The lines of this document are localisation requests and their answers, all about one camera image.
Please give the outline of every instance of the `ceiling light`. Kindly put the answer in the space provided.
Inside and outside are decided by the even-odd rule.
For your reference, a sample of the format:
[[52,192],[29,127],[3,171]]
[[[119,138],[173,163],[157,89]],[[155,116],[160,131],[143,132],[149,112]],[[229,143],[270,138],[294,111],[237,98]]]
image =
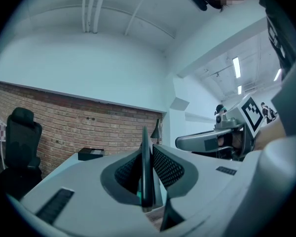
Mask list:
[[236,57],[232,59],[232,61],[233,61],[233,65],[235,66],[236,78],[239,78],[241,77],[239,58]]
[[278,79],[278,77],[279,77],[281,71],[282,71],[281,69],[278,70],[278,72],[277,72],[277,74],[276,74],[276,77],[275,77],[274,81],[276,81],[276,80]]
[[240,95],[242,92],[242,85],[241,86],[238,86],[238,95]]

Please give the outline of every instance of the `person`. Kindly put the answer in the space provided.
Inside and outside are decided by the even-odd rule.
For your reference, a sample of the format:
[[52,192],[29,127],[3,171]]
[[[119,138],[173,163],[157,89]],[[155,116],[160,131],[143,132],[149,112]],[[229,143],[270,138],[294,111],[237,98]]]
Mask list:
[[217,114],[222,115],[227,111],[226,107],[222,104],[217,105],[216,111],[214,112],[214,115],[216,116]]
[[[222,13],[224,7],[233,3],[239,3],[240,1],[242,0],[205,0],[206,3],[215,9],[219,9]],[[259,0],[259,4],[265,8],[269,39],[279,58],[283,80],[296,61],[296,31],[285,12],[278,6],[276,0]],[[260,129],[256,136],[254,150],[262,150],[269,142],[285,136],[281,119],[277,118]],[[233,134],[232,139],[237,141],[237,146],[240,148],[238,142],[242,140],[242,134]],[[224,139],[221,138],[219,146],[223,144],[225,144]]]
[[262,107],[262,113],[266,118],[267,124],[271,123],[273,120],[276,119],[274,111],[271,108],[269,108],[267,105],[265,105],[264,102],[261,103],[261,107]]

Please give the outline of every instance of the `chair seat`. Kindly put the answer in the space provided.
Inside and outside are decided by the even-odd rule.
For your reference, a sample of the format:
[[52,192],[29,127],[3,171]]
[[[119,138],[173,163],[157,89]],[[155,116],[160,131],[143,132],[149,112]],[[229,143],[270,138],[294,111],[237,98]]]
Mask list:
[[20,200],[42,180],[40,169],[20,173],[7,168],[0,174],[0,178],[4,190],[17,200]]

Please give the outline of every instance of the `brick wall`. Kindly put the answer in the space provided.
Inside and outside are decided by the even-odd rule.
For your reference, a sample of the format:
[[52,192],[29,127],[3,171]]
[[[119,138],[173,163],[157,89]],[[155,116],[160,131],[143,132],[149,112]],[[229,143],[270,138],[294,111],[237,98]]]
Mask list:
[[137,149],[143,126],[149,134],[161,113],[0,83],[0,119],[16,107],[34,112],[43,127],[37,155],[43,177],[83,147],[104,149],[107,155]]

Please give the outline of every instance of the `lamp shade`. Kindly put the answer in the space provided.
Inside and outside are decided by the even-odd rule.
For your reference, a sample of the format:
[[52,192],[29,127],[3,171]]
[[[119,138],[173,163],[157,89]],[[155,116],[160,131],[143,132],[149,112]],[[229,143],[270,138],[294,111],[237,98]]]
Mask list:
[[155,127],[152,135],[150,136],[150,138],[152,138],[152,139],[160,139],[160,138],[162,138],[162,133],[160,131],[160,119],[159,118],[157,119],[156,127]]

